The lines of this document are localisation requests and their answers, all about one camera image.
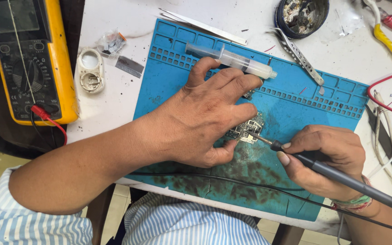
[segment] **striped shirt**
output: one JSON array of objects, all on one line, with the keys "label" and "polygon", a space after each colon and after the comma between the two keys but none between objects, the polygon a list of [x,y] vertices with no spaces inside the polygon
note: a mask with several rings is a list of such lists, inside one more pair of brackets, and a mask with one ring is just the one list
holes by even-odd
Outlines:
[{"label": "striped shirt", "polygon": [[[0,178],[0,244],[91,244],[92,226],[81,212],[50,215],[31,211],[11,196]],[[269,245],[251,216],[148,193],[125,213],[125,245]]]}]

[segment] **soldering iron handle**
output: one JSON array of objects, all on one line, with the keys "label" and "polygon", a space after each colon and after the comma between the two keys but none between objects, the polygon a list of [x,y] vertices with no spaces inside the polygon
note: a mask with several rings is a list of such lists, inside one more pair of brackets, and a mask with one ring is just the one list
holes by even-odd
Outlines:
[{"label": "soldering iron handle", "polygon": [[340,182],[341,184],[348,186],[358,192],[361,192],[362,194],[369,196],[376,201],[392,208],[392,197],[385,194],[384,192],[381,192],[369,185],[366,185],[365,183],[358,181],[348,176],[347,174],[320,161],[309,159],[300,153],[292,155],[299,159],[305,166],[316,171],[317,173],[320,173],[334,181]]}]

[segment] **circuit board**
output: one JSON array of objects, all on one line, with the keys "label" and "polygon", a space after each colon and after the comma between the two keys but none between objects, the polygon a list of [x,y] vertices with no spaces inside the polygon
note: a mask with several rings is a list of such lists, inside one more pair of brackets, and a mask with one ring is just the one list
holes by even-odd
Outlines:
[{"label": "circuit board", "polygon": [[254,142],[258,141],[258,139],[249,135],[247,131],[252,131],[257,135],[260,135],[263,126],[264,126],[263,114],[257,113],[257,115],[251,120],[246,121],[230,129],[228,132],[226,132],[226,136],[235,139],[237,137],[241,137],[240,138],[241,141],[253,144]]}]

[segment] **yellow multimeter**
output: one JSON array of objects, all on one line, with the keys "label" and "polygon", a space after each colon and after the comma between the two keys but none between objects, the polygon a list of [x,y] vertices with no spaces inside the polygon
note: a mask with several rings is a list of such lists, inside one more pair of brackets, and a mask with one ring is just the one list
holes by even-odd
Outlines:
[{"label": "yellow multimeter", "polygon": [[78,119],[58,0],[0,0],[0,72],[15,122],[32,125],[34,103],[59,124]]}]

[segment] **shirt sleeve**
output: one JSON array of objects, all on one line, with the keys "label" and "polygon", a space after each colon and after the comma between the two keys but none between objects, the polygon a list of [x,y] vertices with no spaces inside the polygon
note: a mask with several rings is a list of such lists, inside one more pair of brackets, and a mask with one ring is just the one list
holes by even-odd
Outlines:
[{"label": "shirt sleeve", "polygon": [[0,178],[0,244],[91,244],[91,222],[81,212],[50,215],[34,212],[20,205],[8,189],[8,168]]}]

